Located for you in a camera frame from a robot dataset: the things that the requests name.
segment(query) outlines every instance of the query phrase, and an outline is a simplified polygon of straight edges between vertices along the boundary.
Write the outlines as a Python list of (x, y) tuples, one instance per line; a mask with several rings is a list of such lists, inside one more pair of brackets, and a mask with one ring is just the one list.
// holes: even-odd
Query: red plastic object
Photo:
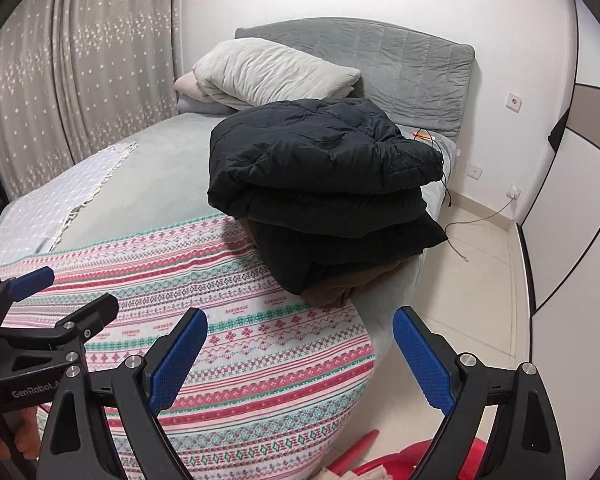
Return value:
[(338, 476), (344, 475), (349, 470), (349, 466), (374, 444), (379, 434), (379, 430), (369, 431), (326, 468)]
[[(365, 465), (354, 469), (353, 472), (360, 476), (382, 465), (386, 469), (387, 474), (392, 476), (393, 480), (408, 480), (409, 476), (411, 476), (411, 473), (413, 473), (413, 470), (418, 465), (418, 462), (424, 456), (424, 453), (429, 449), (430, 444), (430, 440), (417, 442), (416, 444), (404, 448), (400, 453), (381, 456), (371, 462), (367, 462)], [(484, 441), (479, 438), (474, 439), (474, 443), (472, 444), (460, 474), (458, 475), (458, 480), (475, 479), (486, 447), (487, 445)]]

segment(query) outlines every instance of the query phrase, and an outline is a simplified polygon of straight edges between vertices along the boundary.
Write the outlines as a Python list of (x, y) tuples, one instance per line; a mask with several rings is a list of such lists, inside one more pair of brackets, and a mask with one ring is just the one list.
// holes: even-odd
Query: wardrobe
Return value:
[(522, 234), (535, 297), (531, 361), (554, 408), (567, 478), (584, 480), (600, 465), (600, 25), (581, 0), (576, 11), (568, 120)]

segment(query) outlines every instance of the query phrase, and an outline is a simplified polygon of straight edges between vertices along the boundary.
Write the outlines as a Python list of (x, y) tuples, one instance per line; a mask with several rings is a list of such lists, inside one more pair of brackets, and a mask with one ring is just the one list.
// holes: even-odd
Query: patterned blanket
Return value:
[[(208, 337), (160, 423), (197, 479), (304, 479), (352, 413), (374, 354), (352, 304), (317, 310), (273, 280), (223, 215), (0, 268), (49, 266), (54, 285), (14, 304), (5, 325), (51, 326), (104, 292), (118, 318), (87, 344), (90, 370), (143, 354), (189, 307)], [(116, 410), (109, 425), (130, 479), (142, 478)]]

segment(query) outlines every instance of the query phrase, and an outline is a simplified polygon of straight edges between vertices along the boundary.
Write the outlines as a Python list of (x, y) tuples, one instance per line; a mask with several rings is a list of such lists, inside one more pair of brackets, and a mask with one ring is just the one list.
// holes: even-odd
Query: human hand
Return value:
[[(31, 406), (20, 410), (22, 424), (16, 430), (13, 441), (27, 460), (38, 458), (40, 454), (40, 434), (38, 433), (38, 421), (36, 420), (37, 406)], [(11, 456), (9, 447), (0, 438), (0, 459), (5, 460)]]

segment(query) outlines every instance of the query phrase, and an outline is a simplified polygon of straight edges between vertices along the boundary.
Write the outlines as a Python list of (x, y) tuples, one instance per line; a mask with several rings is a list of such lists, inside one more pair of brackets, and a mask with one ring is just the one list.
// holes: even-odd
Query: baseboard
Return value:
[(454, 205), (457, 205), (458, 207), (461, 207), (465, 211), (473, 213), (474, 215), (479, 216), (480, 218), (487, 218), (487, 216), (493, 215), (487, 220), (487, 222), (496, 225), (500, 229), (504, 229), (505, 231), (507, 231), (514, 223), (513, 220), (510, 220), (501, 213), (494, 214), (495, 211), (489, 209), (485, 205), (478, 204), (475, 200), (471, 200), (470, 198), (458, 194), (455, 191), (449, 190), (449, 193), (451, 193), (452, 203)]
[(522, 240), (517, 224), (507, 230), (507, 247), (511, 267), (512, 331), (509, 354), (514, 366), (529, 361), (531, 350), (531, 310)]

